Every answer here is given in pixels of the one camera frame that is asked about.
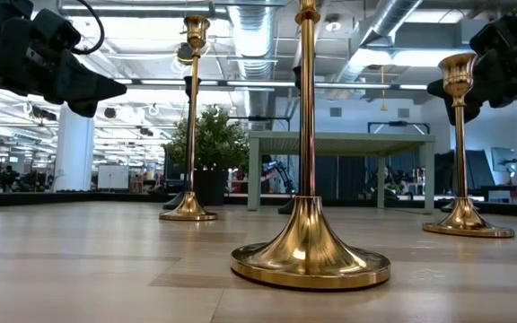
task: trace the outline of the table leg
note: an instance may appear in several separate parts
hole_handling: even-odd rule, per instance
[[[258,211],[260,206],[260,151],[259,140],[249,140],[249,197],[247,208],[249,211]]]
[[[386,166],[386,158],[378,158],[378,195],[376,199],[376,207],[384,208],[384,167]]]
[[[432,214],[434,212],[434,143],[425,143],[423,150],[425,157],[424,214]]]

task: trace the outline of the green leaves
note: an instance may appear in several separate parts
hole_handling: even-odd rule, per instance
[[[176,124],[171,142],[164,145],[177,162],[183,164],[187,149],[187,120]],[[195,130],[195,167],[227,170],[248,168],[249,138],[239,122],[229,122],[228,112],[215,106],[207,107],[197,118]]]

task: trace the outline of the monitor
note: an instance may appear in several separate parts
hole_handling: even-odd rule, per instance
[[[515,163],[504,163],[505,161],[511,161],[516,158],[516,152],[514,149],[492,147],[492,170],[501,172],[515,172]]]

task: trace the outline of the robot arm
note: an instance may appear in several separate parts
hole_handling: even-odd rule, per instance
[[[470,40],[470,47],[479,59],[474,86],[465,98],[465,122],[477,117],[486,101],[492,108],[502,108],[517,100],[517,11],[487,24]],[[430,83],[428,93],[444,99],[455,125],[452,98],[443,90],[443,81]]]
[[[100,100],[127,87],[85,68],[73,53],[81,34],[61,16],[44,9],[31,20],[29,0],[0,0],[0,89],[67,102],[81,116],[95,115]]]

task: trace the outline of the desk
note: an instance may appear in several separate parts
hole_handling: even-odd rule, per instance
[[[385,157],[420,148],[420,161],[425,167],[425,213],[434,210],[434,140],[433,135],[383,135],[317,133],[316,154],[323,156],[378,157],[378,169],[386,164]],[[251,131],[249,133],[249,211],[260,206],[260,172],[262,155],[299,154],[299,133]],[[377,207],[384,207],[384,172],[378,171]]]

